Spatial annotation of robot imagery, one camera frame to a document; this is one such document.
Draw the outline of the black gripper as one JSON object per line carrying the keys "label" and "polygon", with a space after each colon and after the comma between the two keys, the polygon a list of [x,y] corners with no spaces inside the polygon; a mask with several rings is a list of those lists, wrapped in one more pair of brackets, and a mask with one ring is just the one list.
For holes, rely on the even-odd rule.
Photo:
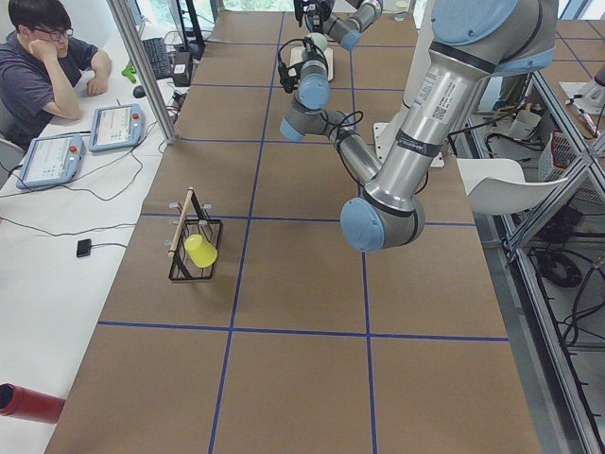
{"label": "black gripper", "polygon": [[310,32],[322,32],[332,14],[329,0],[294,0],[293,5],[298,26],[306,26]]}
{"label": "black gripper", "polygon": [[318,58],[317,46],[312,38],[302,39],[302,61],[312,61]]}

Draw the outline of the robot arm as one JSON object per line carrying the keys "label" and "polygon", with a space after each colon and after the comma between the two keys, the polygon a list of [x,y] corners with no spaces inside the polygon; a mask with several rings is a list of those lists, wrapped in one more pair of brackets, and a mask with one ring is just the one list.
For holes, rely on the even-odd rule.
{"label": "robot arm", "polygon": [[294,12],[299,26],[310,32],[331,38],[344,49],[351,51],[362,33],[383,13],[383,2],[376,0],[348,1],[355,8],[353,14],[340,18],[334,13],[335,1],[294,0]]}
{"label": "robot arm", "polygon": [[437,1],[427,8],[422,34],[429,59],[419,89],[396,125],[385,159],[377,158],[356,132],[350,117],[331,111],[324,50],[335,41],[352,50],[381,16],[379,1],[358,1],[354,13],[339,18],[329,1],[299,1],[297,21],[309,28],[302,58],[281,65],[279,74],[293,99],[280,130],[289,141],[323,135],[361,188],[347,201],[340,227],[361,252],[406,245],[424,228],[416,192],[447,135],[480,82],[493,76],[528,74],[547,67],[555,53],[555,1]]}

